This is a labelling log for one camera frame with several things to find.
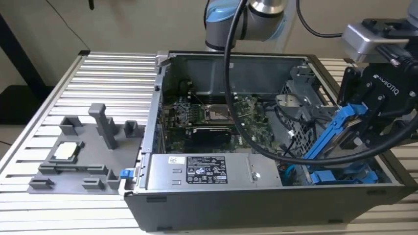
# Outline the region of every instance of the blue plastic bracket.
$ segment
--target blue plastic bracket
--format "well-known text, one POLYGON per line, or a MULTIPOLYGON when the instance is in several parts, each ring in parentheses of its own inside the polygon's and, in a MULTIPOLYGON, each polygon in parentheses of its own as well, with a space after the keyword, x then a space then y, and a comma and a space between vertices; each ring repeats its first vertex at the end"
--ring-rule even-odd
POLYGON ((350 117, 361 116, 366 113, 368 107, 362 104, 349 104, 338 111, 333 121, 329 123, 327 129, 323 131, 319 139, 314 143, 311 149, 303 158, 315 159, 331 141, 331 139, 345 130, 345 123, 350 117))
POLYGON ((130 179, 132 180, 135 177, 135 170, 131 169, 124 169, 120 171, 120 176, 122 179, 130 179))

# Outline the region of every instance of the circuit board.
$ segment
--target circuit board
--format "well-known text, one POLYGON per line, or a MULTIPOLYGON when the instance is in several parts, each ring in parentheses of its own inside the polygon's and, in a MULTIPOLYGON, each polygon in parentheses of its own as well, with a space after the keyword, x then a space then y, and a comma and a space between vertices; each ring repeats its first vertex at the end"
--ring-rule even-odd
MULTIPOLYGON (((253 140, 266 150, 281 150, 263 113, 251 95, 235 96, 235 108, 253 140)), ((255 153, 239 135, 226 104, 191 104, 186 97, 165 106, 166 153, 255 153)))

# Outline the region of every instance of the black cable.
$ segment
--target black cable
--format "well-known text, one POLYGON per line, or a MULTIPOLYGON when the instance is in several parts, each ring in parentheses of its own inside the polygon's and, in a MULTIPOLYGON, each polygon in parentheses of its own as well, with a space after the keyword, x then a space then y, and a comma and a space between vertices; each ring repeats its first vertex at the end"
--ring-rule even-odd
POLYGON ((11 143, 8 143, 8 142, 0 141, 0 143, 4 143, 6 145, 12 146, 12 144, 11 144, 11 143))
POLYGON ((374 157, 388 151, 390 148, 393 148, 401 141, 404 141, 410 135, 417 131, 418 129, 418 115, 413 118, 409 125, 397 132, 397 134, 393 136, 393 138, 389 138, 382 144, 380 144, 376 148, 368 149, 360 153, 330 158, 330 159, 303 159, 303 158, 289 158, 278 156, 277 153, 271 153, 270 151, 265 150, 251 139, 249 133, 246 132, 246 129, 243 128, 239 118, 237 109, 234 106, 234 99, 231 95, 231 85, 230 85, 230 61, 231 61, 231 48, 233 48, 233 41, 234 41, 234 35, 237 31, 237 26, 239 23, 239 18, 243 12, 243 9, 246 7, 247 0, 241 0, 239 5, 234 14, 226 48, 225 48, 225 55, 223 55, 223 71, 225 71, 225 96, 227 100, 227 105, 231 113, 231 117, 235 123, 237 130, 246 140, 246 142, 250 144, 253 149, 259 152, 262 155, 265 155, 267 158, 275 160, 275 161, 283 161, 289 162, 291 164, 299 164, 299 165, 338 165, 345 163, 351 163, 358 160, 364 160, 366 158, 374 157))
POLYGON ((72 28, 70 27, 70 25, 67 24, 67 21, 64 20, 63 16, 60 15, 59 11, 56 10, 56 8, 54 7, 54 5, 51 4, 51 2, 48 0, 46 0, 46 2, 50 4, 50 6, 52 7, 52 9, 55 10, 56 14, 59 15, 60 19, 63 20, 67 28, 71 30, 71 32, 74 33, 74 35, 76 35, 76 37, 80 39, 82 43, 84 44, 84 46, 87 47, 88 50, 90 46, 87 46, 86 42, 83 41, 83 39, 80 38, 79 34, 76 34, 76 32, 72 30, 72 28))
POLYGON ((281 124, 285 126, 285 128, 290 131, 293 128, 287 125, 287 123, 285 122, 285 120, 282 120, 282 117, 279 115, 279 110, 277 108, 277 106, 274 107, 274 113, 277 116, 277 119, 279 119, 281 124))
POLYGON ((282 157, 286 157, 286 155, 287 155, 287 153, 290 152, 290 149, 293 148, 295 142, 297 142, 297 138, 293 137, 293 141, 290 142, 290 145, 289 145, 289 147, 287 147, 287 149, 286 149, 286 151, 285 151, 282 157))
POLYGON ((297 0, 297 13, 299 16, 299 20, 301 23, 303 25, 303 27, 306 28, 306 30, 314 34, 317 37, 321 38, 339 38, 342 36, 342 33, 331 33, 331 34, 325 34, 325 33, 318 33, 309 25, 307 22, 305 21, 305 18, 302 16, 302 12, 301 12, 301 0, 297 0))
POLYGON ((210 0, 207 1, 207 4, 205 6, 205 12, 203 12, 203 25, 205 25, 205 29, 207 28, 207 16, 209 16, 209 6, 210 6, 210 0))

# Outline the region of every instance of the warning label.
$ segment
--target warning label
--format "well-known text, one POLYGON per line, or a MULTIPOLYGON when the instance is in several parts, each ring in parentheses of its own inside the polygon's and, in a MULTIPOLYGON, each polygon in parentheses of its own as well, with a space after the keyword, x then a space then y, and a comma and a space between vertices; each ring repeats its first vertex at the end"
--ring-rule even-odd
POLYGON ((227 184, 227 177, 225 157, 187 157, 187 183, 227 184))

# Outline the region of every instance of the aluminum extrusion table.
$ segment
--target aluminum extrusion table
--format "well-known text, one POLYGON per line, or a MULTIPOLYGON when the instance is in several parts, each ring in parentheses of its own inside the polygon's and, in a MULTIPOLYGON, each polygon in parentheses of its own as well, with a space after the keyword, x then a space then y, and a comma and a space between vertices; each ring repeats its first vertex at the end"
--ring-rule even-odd
MULTIPOLYGON (((351 64, 321 59, 337 82, 351 64)), ((155 55, 91 52, 79 56, 40 107, 8 153, 0 160, 0 232, 11 235, 147 234, 119 195, 28 194, 28 182, 47 158, 64 115, 83 123, 91 103, 106 103, 115 123, 146 125, 155 79, 155 55)), ((393 149, 418 180, 418 144, 393 149)), ((350 234, 417 235, 418 193, 398 204, 378 206, 349 225, 191 231, 190 234, 350 234)))

